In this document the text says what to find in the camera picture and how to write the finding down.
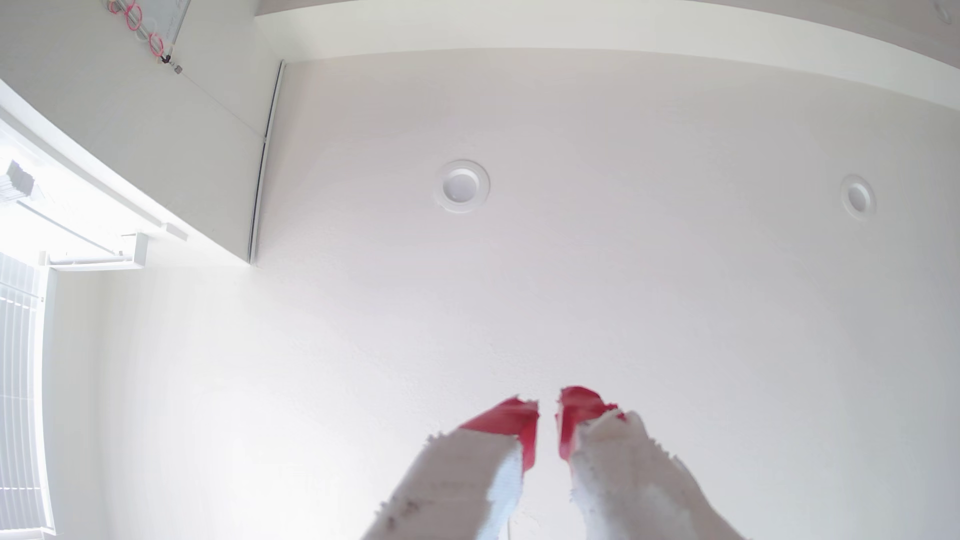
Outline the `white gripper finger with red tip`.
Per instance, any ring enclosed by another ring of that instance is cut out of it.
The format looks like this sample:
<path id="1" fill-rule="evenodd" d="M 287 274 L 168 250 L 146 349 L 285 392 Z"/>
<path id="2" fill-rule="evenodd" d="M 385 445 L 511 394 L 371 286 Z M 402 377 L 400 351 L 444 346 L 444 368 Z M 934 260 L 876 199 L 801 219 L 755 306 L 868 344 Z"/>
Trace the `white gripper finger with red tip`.
<path id="1" fill-rule="evenodd" d="M 558 453 L 570 468 L 587 539 L 742 539 L 637 412 L 568 386 L 557 422 Z"/>
<path id="2" fill-rule="evenodd" d="M 539 404 L 511 397 L 431 436 L 363 539 L 499 539 L 535 464 Z"/>

